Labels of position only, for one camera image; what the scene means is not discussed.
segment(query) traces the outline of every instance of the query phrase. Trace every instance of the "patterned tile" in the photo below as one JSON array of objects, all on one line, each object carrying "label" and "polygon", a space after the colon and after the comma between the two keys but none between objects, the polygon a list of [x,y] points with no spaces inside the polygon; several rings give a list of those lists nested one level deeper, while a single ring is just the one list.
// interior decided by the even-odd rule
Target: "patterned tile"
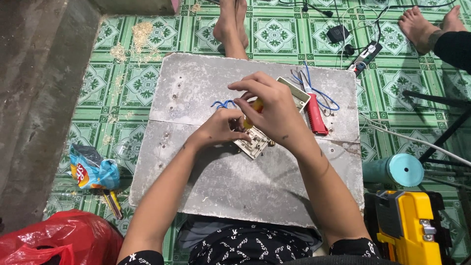
[{"label": "patterned tile", "polygon": [[[352,57],[342,57],[342,44],[331,44],[326,31],[337,25],[337,17],[326,18],[301,6],[282,4],[279,0],[247,0],[244,22],[249,37],[247,55],[250,59],[285,64],[345,69]],[[308,0],[321,10],[334,11],[333,0]],[[346,39],[355,47],[364,47],[377,38],[372,24],[387,5],[410,4],[403,0],[336,0],[343,24],[351,35]],[[418,4],[441,4],[446,0],[413,0]],[[471,30],[471,0],[458,0],[462,6],[461,20]],[[201,10],[193,11],[195,4]],[[374,11],[357,5],[365,5]],[[439,25],[450,6],[425,8],[423,14]],[[155,85],[159,78],[162,57],[167,52],[189,52],[223,56],[224,50],[214,39],[212,30],[219,17],[219,7],[205,0],[182,0],[181,12],[175,17],[115,16],[105,17],[97,35],[64,153],[57,168],[52,192],[44,210],[44,219],[57,211],[76,208],[106,218],[125,234],[134,214],[128,204],[129,187],[147,125]],[[368,69],[359,76],[356,85],[358,110],[370,119],[385,124],[390,130],[435,141],[457,119],[462,110],[414,98],[405,98],[402,91],[410,90],[455,99],[471,99],[471,76],[442,62],[433,52],[420,56],[398,27],[403,9],[388,10],[380,20],[381,44],[384,46]],[[153,25],[142,54],[134,51],[132,27],[140,22]],[[126,61],[121,64],[110,55],[110,49],[120,43]],[[397,153],[419,157],[427,149],[416,142],[398,138],[368,128],[360,118],[361,155],[364,162],[386,158]],[[445,148],[471,159],[471,121],[447,141]],[[68,174],[68,148],[72,143],[90,145],[106,158],[117,160],[121,172],[118,200],[124,219],[116,220],[107,205],[94,191],[80,190]],[[448,159],[440,152],[434,158]],[[437,165],[425,165],[430,169]],[[471,184],[468,179],[442,177],[445,180]],[[471,243],[466,236],[463,211],[456,189],[425,180],[421,185],[404,188],[392,185],[365,185],[373,189],[435,190],[445,199],[442,223],[450,228],[453,240],[451,253],[457,262],[470,254]],[[168,230],[163,253],[168,265],[187,263],[189,252],[176,243],[179,227],[186,215],[177,214]]]}]

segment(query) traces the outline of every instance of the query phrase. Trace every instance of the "bare foot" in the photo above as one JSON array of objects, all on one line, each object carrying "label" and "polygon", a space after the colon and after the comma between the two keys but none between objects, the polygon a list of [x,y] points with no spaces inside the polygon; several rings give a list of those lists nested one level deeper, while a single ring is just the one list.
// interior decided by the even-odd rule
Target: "bare foot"
[{"label": "bare foot", "polygon": [[223,44],[230,36],[238,35],[236,26],[236,0],[220,0],[221,14],[214,30],[214,38]]},{"label": "bare foot", "polygon": [[464,27],[461,20],[458,18],[460,15],[460,6],[454,6],[443,18],[443,30],[449,31],[468,31]]},{"label": "bare foot", "polygon": [[417,6],[404,12],[399,20],[399,27],[406,37],[412,41],[418,52],[425,54],[430,51],[428,41],[430,35],[440,28],[428,22]]},{"label": "bare foot", "polygon": [[245,33],[245,14],[247,13],[247,1],[246,0],[235,0],[235,21],[237,24],[237,32],[239,34],[239,39],[244,46],[244,49],[249,46],[249,38]]}]

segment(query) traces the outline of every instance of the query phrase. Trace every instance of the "lay's chips bag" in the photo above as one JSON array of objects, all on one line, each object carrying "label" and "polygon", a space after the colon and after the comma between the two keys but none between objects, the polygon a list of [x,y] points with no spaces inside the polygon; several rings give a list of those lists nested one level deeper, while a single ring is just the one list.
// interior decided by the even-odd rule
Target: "lay's chips bag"
[{"label": "lay's chips bag", "polygon": [[93,146],[70,146],[72,177],[83,190],[119,187],[118,165],[114,159],[103,159]]}]

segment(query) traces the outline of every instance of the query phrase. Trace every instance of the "black adapter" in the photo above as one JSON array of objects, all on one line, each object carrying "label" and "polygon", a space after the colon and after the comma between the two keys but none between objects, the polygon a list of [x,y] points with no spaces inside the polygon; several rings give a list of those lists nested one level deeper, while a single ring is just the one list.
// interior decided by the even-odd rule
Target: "black adapter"
[{"label": "black adapter", "polygon": [[350,36],[349,30],[344,25],[338,25],[327,31],[327,37],[332,43],[338,43]]}]

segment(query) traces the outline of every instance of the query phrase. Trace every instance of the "power strip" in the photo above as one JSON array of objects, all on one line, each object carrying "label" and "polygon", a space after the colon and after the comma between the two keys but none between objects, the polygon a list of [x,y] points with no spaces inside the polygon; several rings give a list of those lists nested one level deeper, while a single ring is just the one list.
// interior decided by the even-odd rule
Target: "power strip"
[{"label": "power strip", "polygon": [[355,72],[358,77],[366,66],[374,59],[374,57],[381,51],[381,44],[376,44],[371,41],[370,44],[357,56],[355,61],[348,67],[347,70]]}]

